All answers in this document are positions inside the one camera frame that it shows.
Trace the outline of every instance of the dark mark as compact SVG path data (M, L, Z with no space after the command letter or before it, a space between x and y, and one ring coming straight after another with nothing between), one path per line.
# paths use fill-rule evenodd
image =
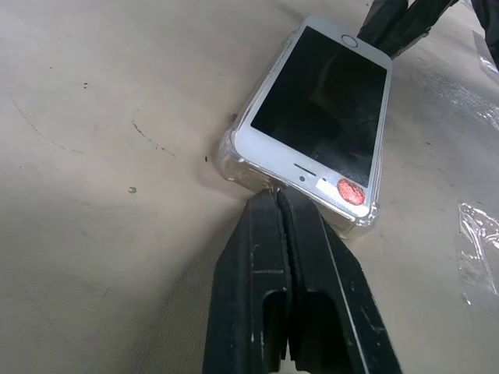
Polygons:
M42 139L44 139L45 141L49 142L50 144L54 145L54 146L58 146L59 148L65 150L65 147L63 147L62 145L60 144L57 144L56 142L52 142L51 140L47 139L44 134L42 134L40 132L40 130L37 129L37 126L34 125L34 123L32 121L30 121L30 119L24 114L24 112L21 110L21 108L19 108L19 105L17 105L17 103L12 99L12 103L14 104L14 106L16 107L17 111L19 112L19 114L21 115L21 117L24 118L24 121L26 121L28 123L28 125L31 126L31 128L39 135L41 136Z
M175 157L175 155L174 155L172 152L170 152L170 151L169 151L169 150L167 150L166 148L164 148L164 147L160 146L159 144L157 144L156 142L154 142L154 141L153 141L150 137L146 136L146 135L142 132L142 130L140 130L140 129L137 127L137 125L136 125L135 121L132 121L132 125L133 125L133 127L135 127L135 130L137 130L137 132L138 132L141 136L143 136L144 138L146 138L147 140L149 140L151 143L153 143L153 144L154 144L154 146L156 147L156 149L157 149L158 147L160 147L160 148L161 148L161 150L163 150L164 152L166 152L166 153L170 154L171 156Z
M102 295L102 297L99 299L98 303L94 306L94 309L97 309L99 305L101 305L102 300L108 295L108 292L111 290L111 288L108 288L106 292Z
M14 287L15 286L17 286L19 288L19 291L23 293L23 299L26 299L36 310L37 314L39 315L39 319L43 320L43 322L45 322L48 327L50 327L50 329L54 331L68 347L70 347L71 351L76 351L73 343L66 339L65 334L61 331L61 329L58 328L58 324L54 323L54 320L51 317L51 313L46 308L44 308L36 298L31 296L31 293L28 292L22 284L14 281Z

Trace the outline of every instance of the white smartphone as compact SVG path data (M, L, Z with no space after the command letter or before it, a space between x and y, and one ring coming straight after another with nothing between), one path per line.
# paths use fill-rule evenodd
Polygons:
M242 115L235 149L340 212L365 217L379 185L390 78L383 52L308 17Z

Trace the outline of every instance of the phone screen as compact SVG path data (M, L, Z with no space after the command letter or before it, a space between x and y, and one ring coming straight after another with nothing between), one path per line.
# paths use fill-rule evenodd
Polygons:
M307 27L251 126L367 187L386 77Z

